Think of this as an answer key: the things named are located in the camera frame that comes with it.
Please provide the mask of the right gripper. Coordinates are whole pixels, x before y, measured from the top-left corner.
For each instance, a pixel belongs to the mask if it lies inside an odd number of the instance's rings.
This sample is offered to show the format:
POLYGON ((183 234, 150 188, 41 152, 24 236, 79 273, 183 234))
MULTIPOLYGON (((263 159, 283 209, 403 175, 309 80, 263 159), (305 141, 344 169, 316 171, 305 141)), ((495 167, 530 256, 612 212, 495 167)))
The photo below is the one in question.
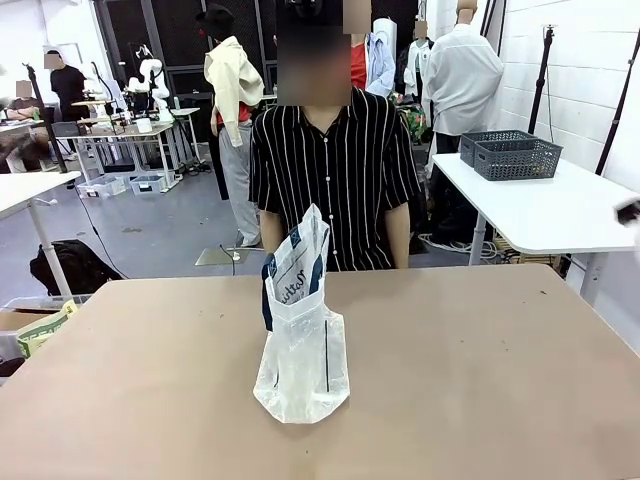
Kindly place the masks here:
POLYGON ((617 222, 623 226, 638 223, 640 219, 640 199, 635 198, 623 202, 614 208, 617 222))

